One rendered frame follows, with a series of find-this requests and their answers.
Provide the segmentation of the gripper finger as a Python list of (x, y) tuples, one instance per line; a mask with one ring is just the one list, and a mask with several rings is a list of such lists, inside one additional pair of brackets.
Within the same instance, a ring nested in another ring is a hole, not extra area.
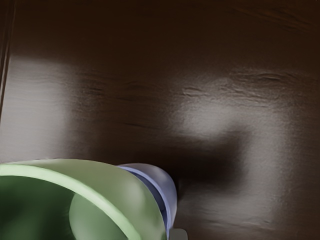
[(188, 240), (187, 231), (182, 228), (171, 228), (169, 230), (169, 240)]

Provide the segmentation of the green cup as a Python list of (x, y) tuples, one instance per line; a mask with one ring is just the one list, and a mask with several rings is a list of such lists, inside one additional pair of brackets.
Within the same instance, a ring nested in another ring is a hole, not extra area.
[(167, 240), (147, 186), (81, 159), (0, 164), (0, 240)]

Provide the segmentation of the blue cup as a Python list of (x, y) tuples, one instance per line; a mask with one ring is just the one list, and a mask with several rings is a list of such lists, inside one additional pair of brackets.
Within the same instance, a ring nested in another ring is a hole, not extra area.
[(150, 190), (160, 209), (165, 229), (169, 232), (178, 207), (177, 189), (171, 176), (160, 167), (146, 163), (127, 163), (118, 167), (136, 176)]

